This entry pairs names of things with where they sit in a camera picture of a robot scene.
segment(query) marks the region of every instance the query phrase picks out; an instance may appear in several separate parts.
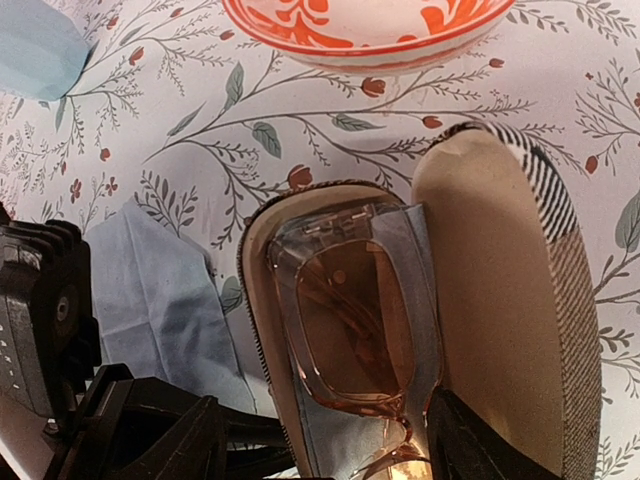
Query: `orange floral pattern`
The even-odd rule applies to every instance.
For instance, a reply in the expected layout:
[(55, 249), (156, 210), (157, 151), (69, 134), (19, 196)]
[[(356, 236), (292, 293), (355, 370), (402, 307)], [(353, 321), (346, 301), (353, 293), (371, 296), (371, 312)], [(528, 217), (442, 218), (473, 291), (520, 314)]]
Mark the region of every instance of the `orange floral pattern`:
[(422, 9), (422, 17), (431, 35), (471, 24), (491, 10), (490, 0), (447, 0), (447, 4), (448, 11), (443, 11), (439, 4)]
[[(249, 14), (257, 22), (257, 27), (264, 33), (275, 35), (294, 45), (326, 48), (350, 48), (363, 45), (356, 38), (338, 38), (323, 32), (331, 21), (329, 0), (279, 0), (282, 8), (276, 10), (271, 18), (266, 11), (255, 5), (246, 7)], [(421, 15), (431, 35), (441, 34), (458, 27), (469, 25), (481, 19), (491, 11), (495, 2), (492, 0), (446, 0), (446, 8), (442, 2), (427, 5)], [(399, 35), (396, 43), (417, 40), (414, 34)]]
[(309, 0), (309, 8), (306, 7), (305, 0), (281, 0), (281, 3), (292, 5), (288, 9), (276, 12), (280, 22), (270, 19), (254, 7), (248, 7), (247, 10), (264, 25), (262, 29), (267, 33), (277, 35), (297, 45), (321, 45), (327, 48), (353, 47), (353, 42), (349, 40), (331, 37), (313, 28), (313, 26), (323, 26), (329, 23), (329, 19), (323, 16), (329, 12), (328, 0)]

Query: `eyeglass case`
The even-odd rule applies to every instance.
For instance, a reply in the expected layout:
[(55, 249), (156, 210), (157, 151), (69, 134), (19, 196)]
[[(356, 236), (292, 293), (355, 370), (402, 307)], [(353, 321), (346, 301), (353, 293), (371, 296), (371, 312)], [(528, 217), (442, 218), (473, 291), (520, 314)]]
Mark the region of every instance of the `eyeglass case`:
[[(256, 212), (238, 251), (256, 345), (303, 476), (346, 480), (382, 446), (385, 421), (327, 409), (307, 393), (267, 248), (286, 221), (354, 201), (403, 204), (359, 181), (292, 191)], [(412, 226), (426, 237), (424, 258), (434, 270), (441, 385), (550, 472), (592, 480), (601, 408), (597, 319), (577, 217), (555, 166), (523, 133), (459, 124), (418, 164), (411, 205), (424, 217)]]

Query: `light blue cloth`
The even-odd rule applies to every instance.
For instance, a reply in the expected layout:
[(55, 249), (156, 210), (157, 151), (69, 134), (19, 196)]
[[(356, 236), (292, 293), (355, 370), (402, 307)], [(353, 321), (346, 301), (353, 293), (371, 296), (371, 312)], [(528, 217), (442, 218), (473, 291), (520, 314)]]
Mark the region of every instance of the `light blue cloth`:
[(86, 240), (103, 362), (255, 412), (203, 254), (133, 201)]
[(0, 89), (38, 100), (62, 97), (89, 55), (73, 22), (43, 0), (0, 0), (0, 12)]

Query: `black plastic object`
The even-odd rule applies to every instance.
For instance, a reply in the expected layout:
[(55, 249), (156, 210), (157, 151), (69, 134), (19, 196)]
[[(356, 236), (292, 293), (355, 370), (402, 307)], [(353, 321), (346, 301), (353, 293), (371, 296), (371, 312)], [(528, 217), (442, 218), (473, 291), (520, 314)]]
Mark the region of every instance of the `black plastic object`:
[[(46, 480), (251, 480), (294, 466), (277, 420), (133, 379), (124, 365), (100, 369), (70, 439)], [(227, 452), (228, 443), (254, 448)]]
[(442, 387), (434, 391), (427, 425), (435, 480), (561, 480), (514, 449)]
[(8, 220), (0, 207), (0, 392), (59, 431), (101, 363), (89, 246), (67, 222)]

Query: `table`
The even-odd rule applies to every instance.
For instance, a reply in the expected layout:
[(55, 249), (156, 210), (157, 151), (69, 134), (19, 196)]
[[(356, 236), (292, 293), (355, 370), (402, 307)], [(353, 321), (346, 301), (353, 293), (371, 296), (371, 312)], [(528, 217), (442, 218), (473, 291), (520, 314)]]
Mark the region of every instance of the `table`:
[[(0, 199), (17, 218), (87, 231), (135, 196), (207, 249), (232, 307), (240, 232), (278, 192), (359, 178), (406, 198), (431, 139), (465, 119), (538, 139), (569, 187), (593, 274), (604, 372), (597, 478), (637, 478), (640, 3), (519, 0), (462, 58), (364, 79), (281, 57), (234, 28), (219, 0), (52, 4), (92, 57), (61, 101), (0, 97)], [(258, 408), (272, 414), (242, 308), (229, 324)]]

